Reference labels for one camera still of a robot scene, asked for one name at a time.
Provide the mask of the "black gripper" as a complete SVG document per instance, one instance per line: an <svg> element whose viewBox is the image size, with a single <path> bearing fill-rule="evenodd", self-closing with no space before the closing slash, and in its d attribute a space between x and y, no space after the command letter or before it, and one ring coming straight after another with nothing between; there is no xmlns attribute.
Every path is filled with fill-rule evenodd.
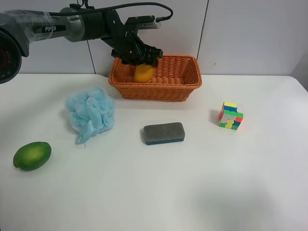
<svg viewBox="0 0 308 231"><path fill-rule="evenodd" d="M158 67L158 58L162 58L161 49L145 46L134 32L127 31L117 11L103 12L103 19L106 35L102 40L113 48L113 57L121 59L122 64Z"/></svg>

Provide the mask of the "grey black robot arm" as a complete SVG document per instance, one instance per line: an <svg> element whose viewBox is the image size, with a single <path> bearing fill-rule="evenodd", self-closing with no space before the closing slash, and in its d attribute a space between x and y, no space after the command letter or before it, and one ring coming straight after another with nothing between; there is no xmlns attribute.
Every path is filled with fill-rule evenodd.
<svg viewBox="0 0 308 231"><path fill-rule="evenodd" d="M139 22L133 30L121 22L116 10L62 9L59 16L38 11L13 10L0 15L0 82L12 80L22 58L29 56L35 41L64 37L70 42L101 39L123 64L158 66L163 51L144 44L138 37Z"/></svg>

